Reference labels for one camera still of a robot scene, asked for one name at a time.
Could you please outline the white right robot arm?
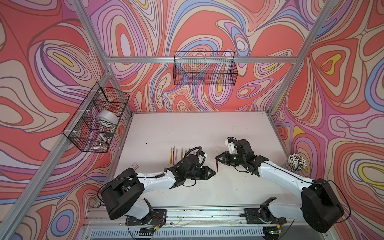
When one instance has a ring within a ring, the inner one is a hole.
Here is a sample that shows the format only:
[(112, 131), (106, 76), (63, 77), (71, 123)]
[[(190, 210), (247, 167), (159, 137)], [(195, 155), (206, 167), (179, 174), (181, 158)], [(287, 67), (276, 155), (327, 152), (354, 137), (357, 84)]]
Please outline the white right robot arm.
[(319, 233), (326, 233), (333, 225), (341, 223), (345, 210), (324, 179), (312, 180), (290, 172), (268, 158), (256, 155), (247, 140), (227, 138), (228, 150), (215, 157), (216, 161), (233, 168), (243, 167), (243, 173), (268, 179), (288, 190), (297, 202), (278, 202), (270, 197), (259, 208), (257, 217), (264, 223), (280, 218), (306, 222)]

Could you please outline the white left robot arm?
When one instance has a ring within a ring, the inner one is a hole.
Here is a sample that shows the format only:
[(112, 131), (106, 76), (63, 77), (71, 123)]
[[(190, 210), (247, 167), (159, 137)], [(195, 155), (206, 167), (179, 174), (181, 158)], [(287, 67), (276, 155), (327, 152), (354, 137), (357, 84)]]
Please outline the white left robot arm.
[(149, 201), (142, 198), (143, 194), (174, 189), (183, 186), (187, 180), (195, 183), (209, 180), (216, 172), (203, 165), (206, 156), (190, 154), (159, 173), (142, 174), (132, 168), (124, 170), (98, 191), (110, 220), (125, 215), (143, 220), (153, 212)]

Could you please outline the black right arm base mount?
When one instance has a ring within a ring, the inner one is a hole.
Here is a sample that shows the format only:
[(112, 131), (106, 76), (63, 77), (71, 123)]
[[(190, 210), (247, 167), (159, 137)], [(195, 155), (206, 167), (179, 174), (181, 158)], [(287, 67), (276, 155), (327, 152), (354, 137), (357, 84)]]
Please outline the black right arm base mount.
[(258, 208), (245, 208), (244, 213), (239, 214), (239, 217), (245, 218), (247, 224), (277, 224), (284, 225), (287, 223), (286, 218), (274, 217), (268, 209), (271, 202), (277, 198), (271, 197), (264, 201)]

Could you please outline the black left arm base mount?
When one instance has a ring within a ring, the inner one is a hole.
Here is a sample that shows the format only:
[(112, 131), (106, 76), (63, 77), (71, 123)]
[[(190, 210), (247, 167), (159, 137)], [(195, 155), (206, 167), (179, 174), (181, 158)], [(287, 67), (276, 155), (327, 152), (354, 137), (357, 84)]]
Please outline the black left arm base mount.
[(167, 209), (154, 209), (147, 199), (140, 199), (125, 217), (127, 226), (162, 227), (167, 221)]

